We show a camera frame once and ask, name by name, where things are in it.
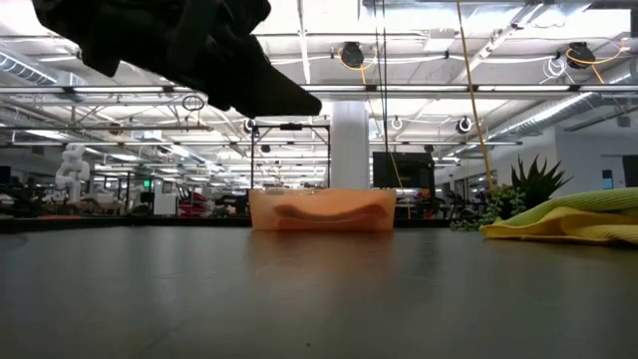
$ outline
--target yellow cable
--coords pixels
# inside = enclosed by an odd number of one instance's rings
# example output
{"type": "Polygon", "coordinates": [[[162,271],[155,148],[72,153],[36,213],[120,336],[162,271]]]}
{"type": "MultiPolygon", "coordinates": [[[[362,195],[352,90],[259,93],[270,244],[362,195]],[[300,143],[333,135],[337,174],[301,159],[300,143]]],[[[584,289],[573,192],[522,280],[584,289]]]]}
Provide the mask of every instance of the yellow cable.
{"type": "Polygon", "coordinates": [[[600,80],[600,83],[604,84],[605,80],[603,80],[602,76],[600,76],[600,73],[598,72],[598,69],[596,69],[596,65],[591,65],[591,68],[594,70],[594,74],[596,74],[596,77],[598,78],[598,80],[600,80]]]}
{"type": "MultiPolygon", "coordinates": [[[[366,73],[365,73],[365,69],[357,69],[361,71],[361,80],[363,80],[363,84],[366,85],[366,73]]],[[[370,98],[368,98],[368,103],[370,104],[370,110],[372,110],[372,102],[370,101],[370,98]]],[[[384,140],[386,139],[386,136],[388,134],[386,134],[385,132],[383,132],[384,134],[384,140]]],[[[397,168],[397,163],[395,162],[395,157],[392,155],[392,153],[390,154],[390,159],[392,160],[392,166],[395,168],[395,174],[397,175],[397,181],[399,182],[399,187],[401,189],[403,189],[403,182],[401,181],[401,177],[399,176],[399,169],[397,168]]],[[[408,219],[412,219],[412,215],[410,214],[410,211],[412,209],[410,208],[410,204],[408,203],[408,219]]]]}
{"type": "Polygon", "coordinates": [[[571,57],[571,56],[569,55],[569,53],[570,53],[570,52],[572,52],[572,51],[573,51],[572,49],[569,49],[569,50],[567,50],[567,52],[565,53],[565,56],[567,57],[567,59],[569,59],[569,60],[571,60],[571,61],[573,61],[573,62],[576,62],[576,63],[578,63],[578,64],[583,64],[583,65],[600,65],[600,64],[604,64],[604,63],[610,62],[611,60],[617,59],[617,58],[618,58],[618,56],[620,56],[620,54],[622,54],[622,53],[623,53],[623,50],[622,50],[622,49],[620,49],[620,50],[618,50],[618,53],[617,53],[616,55],[614,55],[614,56],[612,56],[612,57],[610,57],[610,58],[607,58],[607,59],[605,59],[605,60],[599,60],[599,61],[583,61],[583,60],[578,60],[578,59],[575,59],[575,58],[571,57]]]}
{"type": "Polygon", "coordinates": [[[457,14],[459,15],[459,25],[461,26],[461,39],[463,40],[463,53],[466,58],[466,71],[468,72],[468,85],[470,88],[470,98],[472,99],[472,111],[475,115],[475,123],[477,123],[478,141],[480,142],[480,150],[485,162],[485,171],[487,177],[487,188],[489,192],[493,192],[493,183],[491,182],[491,169],[489,168],[489,158],[487,157],[487,147],[482,137],[480,128],[479,112],[477,111],[477,98],[472,84],[472,71],[470,70],[470,58],[468,56],[468,44],[466,42],[466,31],[463,28],[463,16],[461,15],[461,0],[457,0],[457,14]]]}

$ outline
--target orange plastic bin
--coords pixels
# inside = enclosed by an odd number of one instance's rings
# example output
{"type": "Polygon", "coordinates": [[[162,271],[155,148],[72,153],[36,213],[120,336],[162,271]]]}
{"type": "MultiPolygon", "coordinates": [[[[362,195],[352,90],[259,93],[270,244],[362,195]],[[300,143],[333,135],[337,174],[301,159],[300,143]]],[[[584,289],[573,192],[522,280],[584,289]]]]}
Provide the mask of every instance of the orange plastic bin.
{"type": "Polygon", "coordinates": [[[255,230],[393,229],[394,190],[254,189],[250,216],[255,230]]]}

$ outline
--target gray floor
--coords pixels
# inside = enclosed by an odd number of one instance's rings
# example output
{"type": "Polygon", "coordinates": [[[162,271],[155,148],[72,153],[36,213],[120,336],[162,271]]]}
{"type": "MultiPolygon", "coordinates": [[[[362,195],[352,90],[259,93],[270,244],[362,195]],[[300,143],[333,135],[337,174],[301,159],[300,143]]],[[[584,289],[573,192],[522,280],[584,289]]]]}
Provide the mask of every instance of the gray floor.
{"type": "Polygon", "coordinates": [[[0,237],[3,358],[635,358],[638,251],[110,228],[0,237]]]}

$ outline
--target yellow cloth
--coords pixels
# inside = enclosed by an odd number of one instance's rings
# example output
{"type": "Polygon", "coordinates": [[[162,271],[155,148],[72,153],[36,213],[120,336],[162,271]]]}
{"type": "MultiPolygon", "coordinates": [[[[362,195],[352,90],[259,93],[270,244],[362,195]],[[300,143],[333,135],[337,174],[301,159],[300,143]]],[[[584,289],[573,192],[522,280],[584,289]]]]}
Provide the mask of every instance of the yellow cloth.
{"type": "Polygon", "coordinates": [[[638,244],[637,210],[638,188],[594,191],[551,199],[480,230],[489,239],[638,244]]]}

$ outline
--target spiky plant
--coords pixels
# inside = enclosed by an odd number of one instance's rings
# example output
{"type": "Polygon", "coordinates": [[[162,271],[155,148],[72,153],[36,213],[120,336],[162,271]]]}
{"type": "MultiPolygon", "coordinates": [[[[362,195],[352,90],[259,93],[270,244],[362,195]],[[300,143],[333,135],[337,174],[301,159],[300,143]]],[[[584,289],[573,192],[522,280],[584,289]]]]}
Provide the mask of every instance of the spiky plant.
{"type": "Polygon", "coordinates": [[[527,175],[525,175],[522,160],[518,158],[518,171],[520,176],[516,173],[516,168],[512,166],[511,185],[514,188],[520,188],[520,191],[525,193],[525,197],[523,199],[525,207],[531,209],[547,201],[554,192],[573,179],[573,177],[563,179],[565,171],[559,172],[559,166],[560,162],[546,173],[547,159],[545,159],[542,169],[539,170],[538,155],[536,155],[534,162],[529,167],[527,175]]]}

